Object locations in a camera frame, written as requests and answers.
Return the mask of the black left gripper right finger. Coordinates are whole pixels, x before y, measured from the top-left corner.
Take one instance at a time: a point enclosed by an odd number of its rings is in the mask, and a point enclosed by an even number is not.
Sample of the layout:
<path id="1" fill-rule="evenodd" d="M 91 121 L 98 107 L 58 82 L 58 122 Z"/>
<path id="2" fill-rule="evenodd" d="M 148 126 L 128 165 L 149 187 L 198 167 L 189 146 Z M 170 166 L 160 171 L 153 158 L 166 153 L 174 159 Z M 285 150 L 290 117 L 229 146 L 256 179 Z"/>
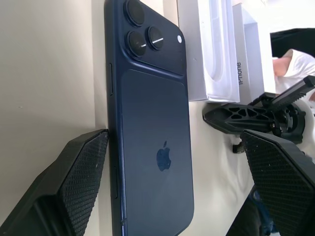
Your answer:
<path id="1" fill-rule="evenodd" d="M 241 134 L 254 187 L 229 236 L 313 236 L 315 165 L 291 141 L 245 130 Z"/>

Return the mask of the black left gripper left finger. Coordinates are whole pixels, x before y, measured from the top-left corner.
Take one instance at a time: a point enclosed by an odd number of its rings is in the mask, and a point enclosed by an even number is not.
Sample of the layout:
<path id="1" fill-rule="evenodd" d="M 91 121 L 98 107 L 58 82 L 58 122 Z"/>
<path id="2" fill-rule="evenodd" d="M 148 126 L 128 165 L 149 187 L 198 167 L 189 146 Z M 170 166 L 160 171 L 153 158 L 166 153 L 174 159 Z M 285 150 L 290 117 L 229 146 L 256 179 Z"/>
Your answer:
<path id="1" fill-rule="evenodd" d="M 108 130 L 69 141 L 0 227 L 2 236 L 82 236 L 98 195 Z"/>

